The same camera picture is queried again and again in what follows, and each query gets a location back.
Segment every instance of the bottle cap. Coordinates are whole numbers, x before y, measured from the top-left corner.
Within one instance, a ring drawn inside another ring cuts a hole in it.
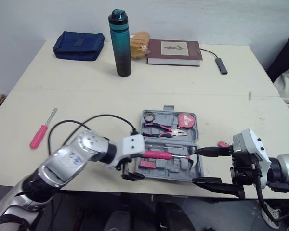
[[[129,19],[124,10],[115,9],[108,17],[108,21],[112,24],[121,25],[128,23]]]

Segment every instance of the book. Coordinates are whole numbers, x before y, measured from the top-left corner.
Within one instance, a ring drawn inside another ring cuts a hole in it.
[[[199,66],[202,60],[196,41],[150,39],[147,64]]]

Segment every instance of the pliers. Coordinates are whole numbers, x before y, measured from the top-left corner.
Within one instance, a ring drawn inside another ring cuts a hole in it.
[[[171,138],[172,136],[187,136],[187,132],[180,130],[180,129],[174,129],[172,126],[168,125],[162,125],[162,124],[157,124],[157,123],[144,123],[143,124],[144,128],[157,128],[160,130],[164,130],[166,132],[160,133],[160,134],[152,134],[148,132],[143,132],[143,136],[151,136],[151,137],[167,137]]]

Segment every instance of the white wall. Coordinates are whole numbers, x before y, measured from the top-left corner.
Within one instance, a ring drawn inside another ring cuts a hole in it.
[[[267,68],[289,37],[289,0],[0,0],[0,93],[7,94],[44,40],[102,32],[125,9],[130,31],[154,39],[250,45]]]

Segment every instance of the robotic arm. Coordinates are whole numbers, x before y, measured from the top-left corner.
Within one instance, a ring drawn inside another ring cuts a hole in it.
[[[261,189],[267,185],[276,192],[289,192],[289,155],[268,158],[261,139],[251,129],[233,136],[233,140],[233,145],[227,148],[194,150],[194,153],[208,157],[231,156],[232,184],[222,183],[221,178],[216,177],[194,178],[193,183],[212,192],[239,198],[245,198],[243,185],[254,184],[260,205],[268,215]],[[0,231],[27,230],[52,196],[79,174],[87,161],[100,161],[117,170],[121,170],[123,164],[124,179],[143,179],[141,174],[128,172],[127,162],[144,154],[144,143],[142,135],[125,137],[115,146],[91,130],[80,133],[70,145],[58,149],[0,201]]]
[[[85,167],[87,161],[101,161],[119,167],[125,158],[145,152],[142,135],[125,137],[117,146],[107,138],[86,130],[70,145],[54,152],[31,175],[23,178],[0,201],[0,231],[26,230],[52,196]]]

